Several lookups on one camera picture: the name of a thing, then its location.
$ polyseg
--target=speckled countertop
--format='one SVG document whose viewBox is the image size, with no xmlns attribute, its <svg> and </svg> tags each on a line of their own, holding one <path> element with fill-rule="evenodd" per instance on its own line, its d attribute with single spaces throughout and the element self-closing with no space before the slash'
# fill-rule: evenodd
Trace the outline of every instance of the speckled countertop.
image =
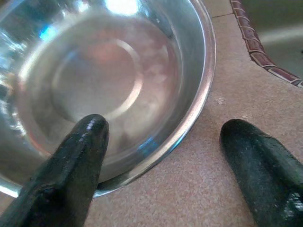
<svg viewBox="0 0 303 227">
<path fill-rule="evenodd" d="M 143 177 L 94 199 L 85 227 L 254 227 L 222 152 L 224 122 L 245 119 L 303 162 L 303 89 L 250 60 L 229 0 L 205 0 L 217 65 L 202 114 L 181 144 Z M 0 194 L 0 213 L 12 201 Z"/>
</svg>

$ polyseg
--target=stainless steel bowl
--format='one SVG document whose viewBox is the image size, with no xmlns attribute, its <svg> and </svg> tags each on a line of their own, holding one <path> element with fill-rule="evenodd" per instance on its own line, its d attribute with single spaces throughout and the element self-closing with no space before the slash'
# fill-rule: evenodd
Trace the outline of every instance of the stainless steel bowl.
<svg viewBox="0 0 303 227">
<path fill-rule="evenodd" d="M 0 191 L 14 197 L 91 113 L 110 125 L 95 196 L 141 176 L 194 124 L 215 66 L 199 0 L 15 0 L 0 43 Z"/>
</svg>

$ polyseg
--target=stainless steel sink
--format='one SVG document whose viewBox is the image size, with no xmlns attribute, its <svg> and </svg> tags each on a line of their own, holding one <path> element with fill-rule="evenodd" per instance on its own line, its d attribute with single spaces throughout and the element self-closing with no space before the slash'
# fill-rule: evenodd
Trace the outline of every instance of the stainless steel sink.
<svg viewBox="0 0 303 227">
<path fill-rule="evenodd" d="M 303 79 L 303 1 L 242 0 L 269 58 Z"/>
</svg>

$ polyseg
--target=beige countertop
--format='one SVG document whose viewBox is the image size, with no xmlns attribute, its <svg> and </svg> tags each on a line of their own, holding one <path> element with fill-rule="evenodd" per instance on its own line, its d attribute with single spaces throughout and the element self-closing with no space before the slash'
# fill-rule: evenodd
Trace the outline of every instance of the beige countertop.
<svg viewBox="0 0 303 227">
<path fill-rule="evenodd" d="M 245 119 L 303 162 L 303 89 L 250 60 L 229 0 L 205 0 L 217 65 L 207 103 L 180 145 L 129 186 L 93 200 L 85 227 L 254 227 L 219 148 L 221 126 Z M 0 194 L 0 213 L 12 201 Z"/>
</svg>

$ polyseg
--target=red tile trim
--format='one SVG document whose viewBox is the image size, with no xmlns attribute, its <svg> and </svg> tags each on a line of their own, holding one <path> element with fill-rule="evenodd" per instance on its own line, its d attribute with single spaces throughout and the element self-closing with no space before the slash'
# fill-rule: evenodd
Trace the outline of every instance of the red tile trim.
<svg viewBox="0 0 303 227">
<path fill-rule="evenodd" d="M 303 81 L 296 75 L 279 68 L 274 64 L 264 51 L 264 48 L 258 38 L 255 29 L 251 25 L 245 8 L 242 5 L 241 0 L 230 0 L 232 10 L 236 16 L 239 27 L 242 32 L 243 39 L 245 41 L 247 50 L 250 54 L 251 59 L 259 66 L 271 74 L 297 86 L 303 88 Z"/>
</svg>

